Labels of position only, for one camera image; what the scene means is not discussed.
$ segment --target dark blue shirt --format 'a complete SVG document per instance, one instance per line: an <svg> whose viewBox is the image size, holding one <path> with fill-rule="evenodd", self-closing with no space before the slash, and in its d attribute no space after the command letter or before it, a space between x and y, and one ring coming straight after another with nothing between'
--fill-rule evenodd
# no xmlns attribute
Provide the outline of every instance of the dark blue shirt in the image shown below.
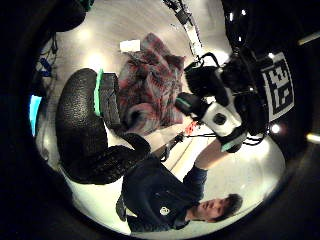
<svg viewBox="0 0 320 240"><path fill-rule="evenodd" d="M125 205L138 215L127 217L131 231L185 227L187 210L203 198L206 179L207 170L193 166L180 182L154 155L137 164L123 181Z"/></svg>

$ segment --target man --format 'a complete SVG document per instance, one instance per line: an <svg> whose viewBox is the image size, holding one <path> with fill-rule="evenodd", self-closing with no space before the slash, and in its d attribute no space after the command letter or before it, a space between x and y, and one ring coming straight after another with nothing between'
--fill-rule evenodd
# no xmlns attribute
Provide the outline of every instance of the man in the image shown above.
<svg viewBox="0 0 320 240"><path fill-rule="evenodd" d="M183 183L154 154L126 174L122 189L124 204L137 215L127 217L131 231L178 230L193 220L217 222L238 211L242 198L237 194L199 203L208 169L228 154L221 152L220 147L215 140L202 150Z"/></svg>

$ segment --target red plaid fabric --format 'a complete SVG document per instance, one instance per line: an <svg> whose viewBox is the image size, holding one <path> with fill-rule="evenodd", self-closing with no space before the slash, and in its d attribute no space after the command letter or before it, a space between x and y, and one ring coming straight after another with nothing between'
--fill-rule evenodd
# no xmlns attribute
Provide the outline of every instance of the red plaid fabric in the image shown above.
<svg viewBox="0 0 320 240"><path fill-rule="evenodd" d="M119 75L120 118L127 133L148 135L159 128L182 123L175 99L182 91L185 57L174 56L149 33L141 51L127 53L129 60Z"/></svg>

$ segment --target video camera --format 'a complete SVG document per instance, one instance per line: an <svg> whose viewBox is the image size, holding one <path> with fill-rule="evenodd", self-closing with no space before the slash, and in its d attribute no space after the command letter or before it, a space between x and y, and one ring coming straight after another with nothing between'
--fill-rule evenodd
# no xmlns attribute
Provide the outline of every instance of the video camera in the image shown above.
<svg viewBox="0 0 320 240"><path fill-rule="evenodd" d="M211 57L216 66L205 66L206 57ZM185 68L192 94L180 93L175 106L193 120L206 124L221 142L221 151L236 152L243 143L257 145L269 127L260 70L272 64L269 57L257 60L247 48L236 49L223 66L213 53L206 53ZM208 103L208 97L214 100ZM251 138L248 134L260 137Z"/></svg>

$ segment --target cable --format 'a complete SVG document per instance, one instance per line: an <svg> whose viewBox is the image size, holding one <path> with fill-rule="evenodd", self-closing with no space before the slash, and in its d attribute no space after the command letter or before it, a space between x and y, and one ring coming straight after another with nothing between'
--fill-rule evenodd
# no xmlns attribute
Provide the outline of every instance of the cable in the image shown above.
<svg viewBox="0 0 320 240"><path fill-rule="evenodd" d="M206 133L206 134L200 134L200 135L189 135L189 136L184 136L186 138L189 137L216 137L217 135L215 135L214 133Z"/></svg>

